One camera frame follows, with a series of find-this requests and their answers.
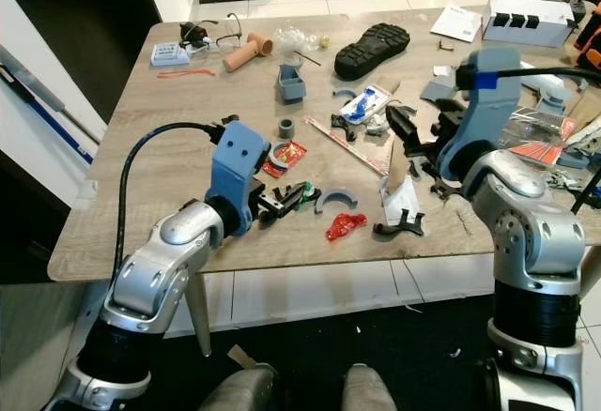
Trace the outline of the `grey robot left leg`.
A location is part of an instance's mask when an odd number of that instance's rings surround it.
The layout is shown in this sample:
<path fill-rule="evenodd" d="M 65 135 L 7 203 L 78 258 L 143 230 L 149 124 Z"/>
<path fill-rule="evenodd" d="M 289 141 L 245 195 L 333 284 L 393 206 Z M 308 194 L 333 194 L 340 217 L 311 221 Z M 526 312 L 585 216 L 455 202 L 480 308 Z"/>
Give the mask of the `grey robot left leg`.
<path fill-rule="evenodd" d="M 203 400 L 197 411 L 270 411 L 276 372 L 269 364 L 232 373 Z"/>

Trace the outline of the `black plastic bracket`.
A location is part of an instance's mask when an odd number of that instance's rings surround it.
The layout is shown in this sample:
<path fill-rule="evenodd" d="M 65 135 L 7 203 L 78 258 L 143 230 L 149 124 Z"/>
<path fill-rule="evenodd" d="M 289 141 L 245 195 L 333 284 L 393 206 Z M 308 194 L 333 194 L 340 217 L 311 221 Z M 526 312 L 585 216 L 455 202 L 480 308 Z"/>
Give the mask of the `black plastic bracket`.
<path fill-rule="evenodd" d="M 400 234 L 400 232 L 408 232 L 416 236 L 424 236 L 424 228 L 422 227 L 424 222 L 424 213 L 416 212 L 413 215 L 409 215 L 409 209 L 403 208 L 402 214 L 400 214 L 399 222 L 395 225 L 386 225 L 386 223 L 375 223 L 373 227 L 373 234 L 380 236 L 391 236 Z"/>

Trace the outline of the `black curved plastic part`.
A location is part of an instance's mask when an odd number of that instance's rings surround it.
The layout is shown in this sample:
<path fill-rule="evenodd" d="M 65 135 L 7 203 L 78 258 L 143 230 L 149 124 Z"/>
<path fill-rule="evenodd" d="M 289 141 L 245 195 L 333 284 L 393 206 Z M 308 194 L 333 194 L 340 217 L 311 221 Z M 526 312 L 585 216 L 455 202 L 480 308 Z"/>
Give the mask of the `black curved plastic part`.
<path fill-rule="evenodd" d="M 437 195 L 441 201 L 450 200 L 450 197 L 455 195 L 462 196 L 462 190 L 460 188 L 448 184 L 441 176 L 433 175 L 432 179 L 434 183 L 432 184 L 432 188 L 430 188 L 430 192 Z"/>

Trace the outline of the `small green black part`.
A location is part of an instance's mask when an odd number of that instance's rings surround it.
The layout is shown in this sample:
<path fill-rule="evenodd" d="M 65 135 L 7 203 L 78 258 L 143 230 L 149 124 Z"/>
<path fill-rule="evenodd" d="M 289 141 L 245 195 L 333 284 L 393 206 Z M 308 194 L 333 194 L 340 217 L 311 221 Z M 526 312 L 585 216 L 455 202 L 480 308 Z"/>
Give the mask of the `small green black part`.
<path fill-rule="evenodd" d="M 300 210 L 301 206 L 304 204 L 309 204 L 309 202 L 316 201 L 319 196 L 322 195 L 322 189 L 315 187 L 315 184 L 312 182 L 304 183 L 304 192 L 300 197 L 300 200 L 293 206 L 293 209 Z"/>

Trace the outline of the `orange rubber band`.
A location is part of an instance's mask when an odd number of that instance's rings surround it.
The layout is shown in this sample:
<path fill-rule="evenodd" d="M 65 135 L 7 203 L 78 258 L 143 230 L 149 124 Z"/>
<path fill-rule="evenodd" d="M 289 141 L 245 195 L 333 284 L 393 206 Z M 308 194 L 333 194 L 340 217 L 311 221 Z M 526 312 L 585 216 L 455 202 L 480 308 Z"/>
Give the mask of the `orange rubber band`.
<path fill-rule="evenodd" d="M 173 69 L 173 71 L 164 71 L 156 73 L 158 78 L 173 78 L 188 75 L 207 75 L 216 76 L 216 71 L 210 68 L 186 68 L 186 69 Z"/>

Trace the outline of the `grey plastic box part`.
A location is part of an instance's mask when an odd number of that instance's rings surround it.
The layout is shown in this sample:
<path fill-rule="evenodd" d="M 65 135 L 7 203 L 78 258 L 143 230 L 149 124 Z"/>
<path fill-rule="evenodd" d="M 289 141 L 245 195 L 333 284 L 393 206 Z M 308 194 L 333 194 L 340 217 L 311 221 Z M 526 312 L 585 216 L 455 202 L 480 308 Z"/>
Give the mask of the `grey plastic box part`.
<path fill-rule="evenodd" d="M 306 85 L 297 65 L 280 64 L 276 77 L 276 92 L 284 105 L 296 105 L 306 95 Z"/>

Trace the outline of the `white booklet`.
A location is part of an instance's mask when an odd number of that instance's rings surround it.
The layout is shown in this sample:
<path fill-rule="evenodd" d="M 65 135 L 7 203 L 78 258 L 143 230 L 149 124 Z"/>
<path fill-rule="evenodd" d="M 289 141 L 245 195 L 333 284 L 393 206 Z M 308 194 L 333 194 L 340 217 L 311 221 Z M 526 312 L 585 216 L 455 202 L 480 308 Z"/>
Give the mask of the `white booklet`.
<path fill-rule="evenodd" d="M 476 41 L 482 24 L 484 24 L 484 16 L 480 12 L 447 5 L 434 21 L 430 33 L 472 43 Z"/>

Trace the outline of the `brown cardboard piece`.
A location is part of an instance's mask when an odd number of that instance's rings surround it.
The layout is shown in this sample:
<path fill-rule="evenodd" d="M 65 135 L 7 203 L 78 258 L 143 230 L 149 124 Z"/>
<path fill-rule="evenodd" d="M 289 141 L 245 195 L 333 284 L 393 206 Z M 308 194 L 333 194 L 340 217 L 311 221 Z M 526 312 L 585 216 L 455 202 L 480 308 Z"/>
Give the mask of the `brown cardboard piece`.
<path fill-rule="evenodd" d="M 388 175 L 383 188 L 383 196 L 394 195 L 408 178 L 408 157 L 405 155 L 404 141 L 399 136 L 392 137 L 392 150 L 388 162 Z"/>

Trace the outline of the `grey robot leg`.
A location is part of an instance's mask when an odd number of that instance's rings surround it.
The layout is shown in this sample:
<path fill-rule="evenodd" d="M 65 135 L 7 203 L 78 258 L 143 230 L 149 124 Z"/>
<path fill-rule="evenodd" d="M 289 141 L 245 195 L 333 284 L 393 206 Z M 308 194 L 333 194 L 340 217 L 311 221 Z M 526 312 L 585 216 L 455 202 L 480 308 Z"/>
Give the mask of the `grey robot leg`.
<path fill-rule="evenodd" d="M 232 373 L 203 400 L 197 411 L 270 411 L 276 372 L 269 364 Z"/>
<path fill-rule="evenodd" d="M 355 363 L 345 373 L 342 411 L 398 411 L 398 407 L 377 370 Z"/>

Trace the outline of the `white box with black blocks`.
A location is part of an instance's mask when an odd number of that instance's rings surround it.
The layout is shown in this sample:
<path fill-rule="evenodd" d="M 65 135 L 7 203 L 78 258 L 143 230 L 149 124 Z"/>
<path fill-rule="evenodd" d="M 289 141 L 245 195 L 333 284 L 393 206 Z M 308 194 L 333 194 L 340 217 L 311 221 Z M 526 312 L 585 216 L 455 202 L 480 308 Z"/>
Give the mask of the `white box with black blocks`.
<path fill-rule="evenodd" d="M 563 46 L 578 17 L 563 0 L 489 0 L 484 39 L 550 48 Z"/>

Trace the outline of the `brown cardboard scrap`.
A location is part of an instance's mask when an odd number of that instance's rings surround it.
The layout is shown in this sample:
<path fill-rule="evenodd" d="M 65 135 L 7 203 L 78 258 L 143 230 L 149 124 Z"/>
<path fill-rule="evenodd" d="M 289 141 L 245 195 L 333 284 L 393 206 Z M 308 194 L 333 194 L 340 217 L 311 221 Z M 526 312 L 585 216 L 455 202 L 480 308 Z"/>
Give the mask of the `brown cardboard scrap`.
<path fill-rule="evenodd" d="M 235 360 L 244 370 L 250 370 L 257 367 L 257 360 L 246 354 L 244 348 L 239 345 L 233 345 L 227 352 L 229 359 Z"/>

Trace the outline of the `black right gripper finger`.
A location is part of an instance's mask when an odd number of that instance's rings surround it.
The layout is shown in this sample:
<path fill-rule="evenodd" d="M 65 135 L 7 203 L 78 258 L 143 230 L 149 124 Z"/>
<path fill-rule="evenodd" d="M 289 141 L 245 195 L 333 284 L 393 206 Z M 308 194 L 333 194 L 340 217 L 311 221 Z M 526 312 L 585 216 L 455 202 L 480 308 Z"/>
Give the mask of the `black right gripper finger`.
<path fill-rule="evenodd" d="M 399 107 L 388 106 L 385 110 L 388 127 L 394 135 L 402 142 L 403 154 L 407 158 L 425 157 L 432 159 L 430 145 L 422 142 L 420 133 L 407 112 L 399 110 Z"/>
<path fill-rule="evenodd" d="M 434 135 L 455 135 L 462 124 L 467 106 L 458 99 L 435 99 L 439 116 L 437 123 L 432 125 Z"/>

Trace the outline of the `black rubber shoe sole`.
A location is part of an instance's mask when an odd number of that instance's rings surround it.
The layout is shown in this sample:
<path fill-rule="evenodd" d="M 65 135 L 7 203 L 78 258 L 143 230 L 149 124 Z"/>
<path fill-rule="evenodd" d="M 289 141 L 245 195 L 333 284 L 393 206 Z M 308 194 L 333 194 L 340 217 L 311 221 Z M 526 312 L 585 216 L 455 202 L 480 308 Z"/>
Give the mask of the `black rubber shoe sole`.
<path fill-rule="evenodd" d="M 369 26 L 357 41 L 335 55 L 335 76 L 344 81 L 358 80 L 392 56 L 402 53 L 410 41 L 408 30 L 402 26 L 391 23 Z"/>

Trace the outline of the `small blue white box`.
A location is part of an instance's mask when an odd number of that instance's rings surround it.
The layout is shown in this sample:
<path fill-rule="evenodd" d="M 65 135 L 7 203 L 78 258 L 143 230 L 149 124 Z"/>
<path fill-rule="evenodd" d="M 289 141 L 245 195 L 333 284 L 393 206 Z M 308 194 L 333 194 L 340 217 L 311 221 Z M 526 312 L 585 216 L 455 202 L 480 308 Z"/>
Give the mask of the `small blue white box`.
<path fill-rule="evenodd" d="M 188 48 L 179 43 L 164 42 L 153 46 L 151 51 L 151 67 L 183 67 L 192 62 Z"/>

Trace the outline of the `thin wooden stick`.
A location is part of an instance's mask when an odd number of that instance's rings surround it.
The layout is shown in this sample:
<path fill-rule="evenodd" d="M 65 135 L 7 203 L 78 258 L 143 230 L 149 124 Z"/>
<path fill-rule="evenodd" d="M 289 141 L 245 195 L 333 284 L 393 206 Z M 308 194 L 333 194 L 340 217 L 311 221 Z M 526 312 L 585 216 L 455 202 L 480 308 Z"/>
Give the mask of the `thin wooden stick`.
<path fill-rule="evenodd" d="M 331 138 L 331 140 L 334 141 L 336 144 L 342 146 L 347 151 L 347 153 L 352 155 L 352 157 L 355 157 L 356 159 L 365 163 L 366 166 L 372 168 L 372 170 L 377 172 L 379 176 L 388 175 L 385 166 L 379 165 L 379 163 L 377 163 L 375 160 L 366 157 L 361 152 L 358 152 L 358 150 L 356 148 L 353 148 L 353 146 L 350 145 L 347 140 L 344 140 L 342 136 L 335 135 L 333 129 L 328 129 L 325 127 L 325 125 L 319 124 L 317 120 L 313 119 L 312 116 L 305 116 L 304 120 L 309 125 L 312 125 L 312 127 L 314 127 L 315 129 L 318 129 L 319 132 L 322 132 L 323 135 L 326 135 L 328 138 Z"/>

